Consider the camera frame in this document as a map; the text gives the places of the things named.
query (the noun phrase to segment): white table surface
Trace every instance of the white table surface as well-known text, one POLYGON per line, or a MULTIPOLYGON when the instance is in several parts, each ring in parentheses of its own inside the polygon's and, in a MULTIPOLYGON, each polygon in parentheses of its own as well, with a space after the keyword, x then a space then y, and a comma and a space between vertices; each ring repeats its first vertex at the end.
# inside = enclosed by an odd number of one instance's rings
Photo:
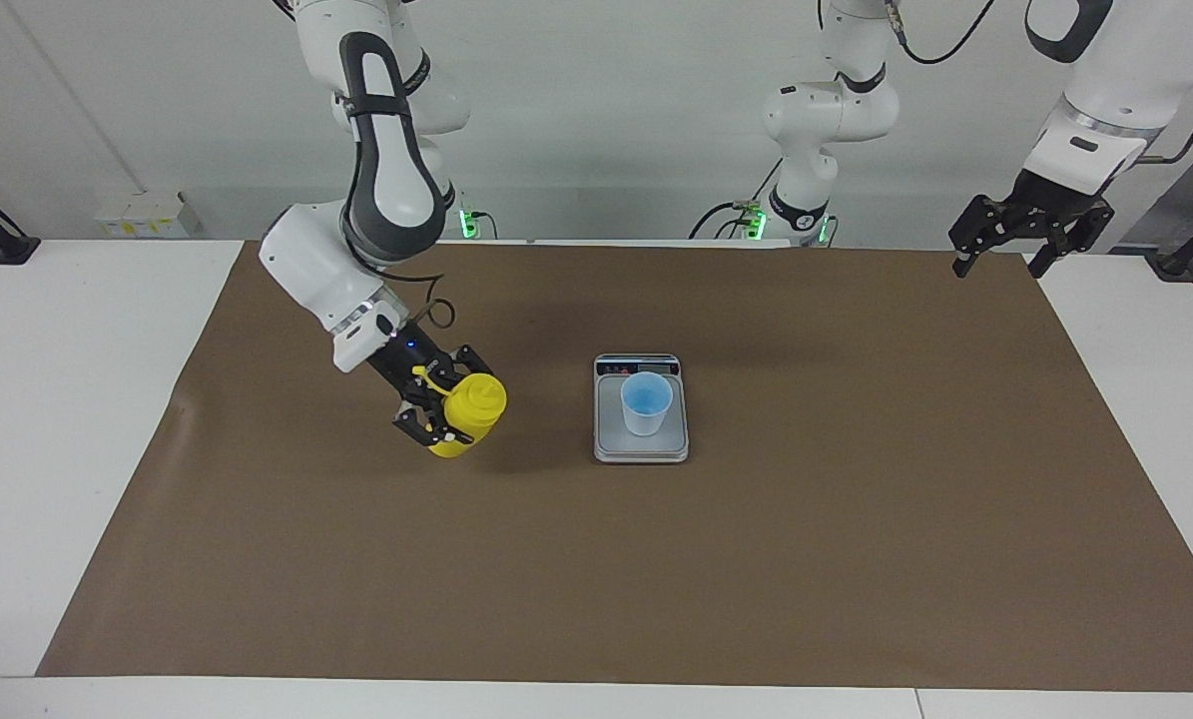
MULTIPOLYGON (((1193 718, 1138 693, 27 678, 240 247, 48 242, 0 267, 0 715, 1193 718)), ((1098 255, 1043 289, 1193 551, 1193 287, 1098 255)))

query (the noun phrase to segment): robotic arm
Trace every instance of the robotic arm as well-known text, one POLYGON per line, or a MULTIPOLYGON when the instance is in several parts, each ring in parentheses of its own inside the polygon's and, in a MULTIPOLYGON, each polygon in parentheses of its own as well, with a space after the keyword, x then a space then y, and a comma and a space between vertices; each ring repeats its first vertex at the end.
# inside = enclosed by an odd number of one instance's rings
POLYGON ((1193 88, 1193 0, 1031 0, 1026 35, 1041 54, 1075 63, 1005 200, 979 194, 951 228, 965 277, 978 255, 1015 237, 1046 241, 1039 278, 1092 249, 1115 211, 1102 192, 1135 167, 1193 88))
POLYGON ((332 334, 338 368, 369 364, 395 388, 396 427, 438 455, 462 454, 503 413, 503 386, 471 347, 443 352, 384 280, 445 228, 456 191, 421 136, 463 128, 468 106, 432 68, 401 0, 296 0, 295 19, 358 160, 348 197, 291 206, 261 260, 332 334))
POLYGON ((884 81, 892 42, 884 0, 832 0, 824 17, 823 54, 835 79, 789 85, 765 104, 783 171, 762 210, 769 231, 802 242, 817 236, 835 185, 836 160, 823 145, 876 140, 897 123, 897 93, 884 81))

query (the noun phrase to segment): yellow bottle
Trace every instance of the yellow bottle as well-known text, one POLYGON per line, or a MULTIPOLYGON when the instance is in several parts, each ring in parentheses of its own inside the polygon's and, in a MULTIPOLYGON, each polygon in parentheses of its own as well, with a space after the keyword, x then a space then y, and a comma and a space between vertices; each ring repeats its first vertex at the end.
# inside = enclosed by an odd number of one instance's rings
POLYGON ((428 450, 432 450, 432 454, 445 459, 459 457, 490 433, 494 424, 499 423, 499 419, 503 417, 506 409, 508 409, 508 390, 499 378, 494 374, 469 374, 445 397, 445 420, 450 421, 451 427, 471 435, 472 445, 443 441, 428 450))

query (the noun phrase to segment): digital scale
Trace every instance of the digital scale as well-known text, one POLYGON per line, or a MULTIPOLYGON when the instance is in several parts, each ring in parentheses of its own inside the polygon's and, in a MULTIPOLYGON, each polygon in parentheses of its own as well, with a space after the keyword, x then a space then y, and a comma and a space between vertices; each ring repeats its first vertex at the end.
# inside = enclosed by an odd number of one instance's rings
POLYGON ((605 464, 680 464, 688 458, 684 382, 674 354, 601 354, 593 365, 596 459, 605 464), (672 385, 672 405, 653 436, 636 436, 623 422, 623 383, 637 372, 663 374, 672 385))

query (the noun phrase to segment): brown paper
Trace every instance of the brown paper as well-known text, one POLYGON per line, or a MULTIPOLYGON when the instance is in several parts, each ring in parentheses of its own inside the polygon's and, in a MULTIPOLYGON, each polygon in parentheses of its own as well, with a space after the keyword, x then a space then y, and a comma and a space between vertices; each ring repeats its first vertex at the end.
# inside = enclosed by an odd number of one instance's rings
POLYGON ((441 247, 511 392, 450 461, 254 254, 41 675, 1193 692, 1193 558, 1018 258, 441 247), (628 351, 686 464, 593 459, 628 351))

